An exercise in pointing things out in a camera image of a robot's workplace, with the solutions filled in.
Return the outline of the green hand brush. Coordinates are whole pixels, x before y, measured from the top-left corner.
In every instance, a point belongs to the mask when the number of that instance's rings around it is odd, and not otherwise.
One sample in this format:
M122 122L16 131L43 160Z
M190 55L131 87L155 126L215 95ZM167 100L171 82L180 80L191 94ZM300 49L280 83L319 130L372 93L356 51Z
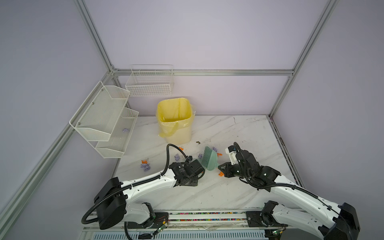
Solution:
M213 171L218 167L218 155L213 149L205 147L203 157L201 159L202 166L208 170Z

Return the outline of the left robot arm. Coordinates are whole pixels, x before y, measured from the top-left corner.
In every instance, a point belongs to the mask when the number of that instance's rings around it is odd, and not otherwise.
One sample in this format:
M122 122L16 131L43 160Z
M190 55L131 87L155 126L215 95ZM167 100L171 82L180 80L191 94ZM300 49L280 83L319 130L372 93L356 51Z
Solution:
M143 196L174 187L196 187L205 174L198 160L185 156L184 162L170 162L170 148L181 149L174 144L166 146L166 165L158 173L147 177L120 181L109 179L94 197L94 204L83 215L81 223L88 225L97 222L100 230L109 229L120 222L151 225L155 213L150 203L140 203Z

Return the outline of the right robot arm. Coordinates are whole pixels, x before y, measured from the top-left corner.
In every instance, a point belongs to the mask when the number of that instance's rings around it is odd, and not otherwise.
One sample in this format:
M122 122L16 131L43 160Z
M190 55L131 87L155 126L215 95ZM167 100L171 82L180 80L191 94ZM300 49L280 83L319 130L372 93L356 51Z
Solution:
M226 149L230 161L218 168L226 178L240 181L257 190L278 195L300 210L290 209L276 201L268 201L255 222L264 226L291 226L322 240L356 240L361 227L356 209L348 204L328 201L290 181L276 169L262 166L254 155L242 150L238 143Z

